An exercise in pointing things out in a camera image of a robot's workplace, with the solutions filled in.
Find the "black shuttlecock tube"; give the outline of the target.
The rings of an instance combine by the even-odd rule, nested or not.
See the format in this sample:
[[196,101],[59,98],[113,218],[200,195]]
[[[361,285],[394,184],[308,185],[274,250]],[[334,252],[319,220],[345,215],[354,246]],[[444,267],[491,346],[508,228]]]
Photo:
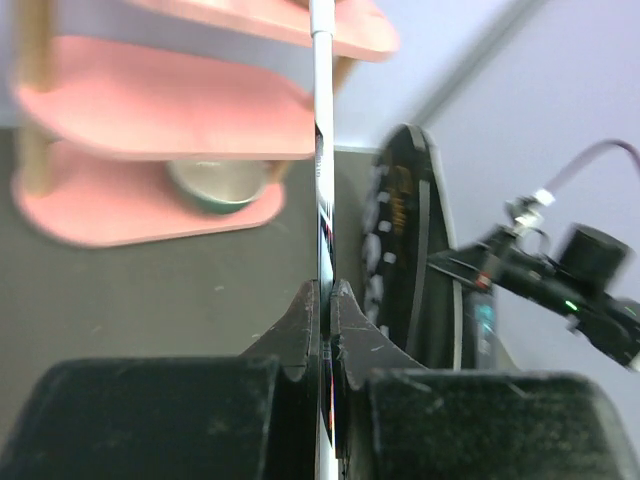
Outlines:
[[496,335],[497,313],[494,295],[472,292],[470,295],[471,314],[475,326],[476,367],[483,370],[493,370],[497,366]]

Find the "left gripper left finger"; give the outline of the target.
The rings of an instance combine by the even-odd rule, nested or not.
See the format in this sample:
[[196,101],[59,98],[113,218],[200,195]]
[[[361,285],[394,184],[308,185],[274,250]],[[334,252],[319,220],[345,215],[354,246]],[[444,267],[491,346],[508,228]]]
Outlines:
[[314,479],[318,287],[230,357],[57,363],[1,452],[5,479]]

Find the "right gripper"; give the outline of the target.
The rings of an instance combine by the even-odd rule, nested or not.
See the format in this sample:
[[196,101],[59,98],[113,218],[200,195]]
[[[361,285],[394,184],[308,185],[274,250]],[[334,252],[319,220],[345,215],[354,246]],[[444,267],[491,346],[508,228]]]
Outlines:
[[529,300],[554,300],[551,270],[540,256],[524,252],[506,226],[476,243],[432,254],[428,266],[477,293],[499,286]]

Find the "black racket bag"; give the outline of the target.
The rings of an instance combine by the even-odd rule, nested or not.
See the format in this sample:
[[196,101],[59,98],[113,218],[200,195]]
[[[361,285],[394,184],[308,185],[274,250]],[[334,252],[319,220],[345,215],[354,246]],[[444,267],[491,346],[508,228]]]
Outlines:
[[[429,135],[402,124],[371,169],[362,220],[363,311],[431,369],[478,369],[472,292],[428,266],[456,245],[441,162]],[[510,367],[498,338],[497,366]]]

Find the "badminton racket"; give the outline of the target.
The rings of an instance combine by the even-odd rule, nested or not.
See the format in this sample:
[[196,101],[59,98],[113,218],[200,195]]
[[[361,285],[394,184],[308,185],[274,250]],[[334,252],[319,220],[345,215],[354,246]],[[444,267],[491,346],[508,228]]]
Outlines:
[[333,37],[335,3],[309,3],[314,68],[315,191],[317,207],[317,280],[320,325],[321,479],[340,477],[335,451],[334,382],[331,351],[331,294],[335,283],[334,255],[334,107]]

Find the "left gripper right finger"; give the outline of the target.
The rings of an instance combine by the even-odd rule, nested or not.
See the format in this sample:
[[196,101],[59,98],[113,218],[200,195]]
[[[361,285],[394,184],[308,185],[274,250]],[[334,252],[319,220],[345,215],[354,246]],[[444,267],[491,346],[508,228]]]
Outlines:
[[566,372],[430,370],[331,299],[336,453],[350,479],[635,479],[604,390]]

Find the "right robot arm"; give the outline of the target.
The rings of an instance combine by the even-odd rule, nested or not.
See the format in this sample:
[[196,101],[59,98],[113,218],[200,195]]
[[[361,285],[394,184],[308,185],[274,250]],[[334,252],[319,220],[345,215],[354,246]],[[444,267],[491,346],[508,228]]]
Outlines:
[[639,370],[639,303],[614,298],[607,288],[630,254],[625,243],[584,224],[574,224],[561,255],[532,255],[520,236],[500,226],[470,246],[428,257],[432,269],[465,288],[486,293],[502,287],[561,317],[572,317],[600,352],[619,365]]

